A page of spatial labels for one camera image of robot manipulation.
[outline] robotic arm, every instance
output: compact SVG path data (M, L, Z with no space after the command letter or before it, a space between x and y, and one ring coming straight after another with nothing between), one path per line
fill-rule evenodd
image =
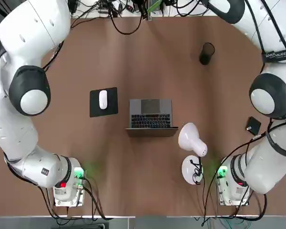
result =
M0 147L20 176L40 187L53 187L61 206L78 206L83 170L75 158L47 152L37 145L30 116L50 104L50 86L41 68L43 56L70 31L65 0L27 0L0 24Z
M272 62L253 81L249 96L257 111L277 120L272 126L285 122L286 0L202 2L268 53L264 57ZM280 36L268 8L282 31ZM0 55L0 147L15 172L41 187L54 187L55 198L64 206L78 202L74 199L80 196L77 187L82 181L77 178L83 171L75 158L51 154L37 145L30 116L41 114L51 100L41 60L69 31L65 0L27 0L0 24L5 48ZM223 204L239 204L248 186L257 193L268 192L286 174L286 125L269 132L248 152L247 161L240 154L228 158L223 166L228 168L219 185Z
M253 81L250 100L258 112L276 120L268 129L286 122L286 0L202 2L262 49L264 60L270 63ZM266 137L247 156L239 154L227 158L223 168L227 168L225 175L217 179L221 205L239 205L247 187L261 194L270 191L286 174L286 125L267 131Z

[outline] desk lamp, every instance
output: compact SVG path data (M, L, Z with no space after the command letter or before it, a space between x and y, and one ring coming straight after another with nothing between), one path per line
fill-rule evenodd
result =
M182 175L187 183L191 185L198 185L203 178L203 167L201 164L201 157L207 153L206 144L199 138L197 127L194 123L187 123L181 129L178 143L181 149L186 151L194 151L197 156L189 155L182 163Z

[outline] wooden table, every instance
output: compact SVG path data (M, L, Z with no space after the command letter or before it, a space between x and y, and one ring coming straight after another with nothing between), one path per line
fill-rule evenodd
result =
M131 31L137 22L117 19L116 24ZM208 66L198 61L205 42L216 49ZM248 96L260 59L245 36L215 17L144 21L131 36L118 34L109 20L83 23L70 33L48 71L51 105L33 118L39 145L93 168L89 174L97 181L105 215L201 216L203 185L191 186L182 177L181 163L191 152L179 148L179 132L129 138L124 130L129 99L170 98L174 125L197 125L209 148L202 160L208 187L220 159L252 137L245 131L248 117L260 120L261 130L266 127L267 119ZM90 118L89 92L109 87L118 88L119 113ZM214 187L212 195L215 205ZM210 200L207 215L215 215ZM219 215L232 212L218 208ZM69 213L90 215L88 196L84 207ZM258 214L256 200L240 213ZM286 215L286 176L268 193L266 214ZM10 174L0 149L0 216L26 215L48 212L39 190Z

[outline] silver laptop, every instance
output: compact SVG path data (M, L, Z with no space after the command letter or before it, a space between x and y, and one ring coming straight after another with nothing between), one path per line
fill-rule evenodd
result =
M170 99L131 99L129 108L129 136L173 136L178 130Z

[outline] black mouse pad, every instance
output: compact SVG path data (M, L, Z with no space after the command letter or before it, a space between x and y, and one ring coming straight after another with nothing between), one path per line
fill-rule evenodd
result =
M100 108L99 95L100 91L107 91L107 108ZM90 117L99 117L105 115L115 115L119 112L118 109L118 88L104 88L90 91Z

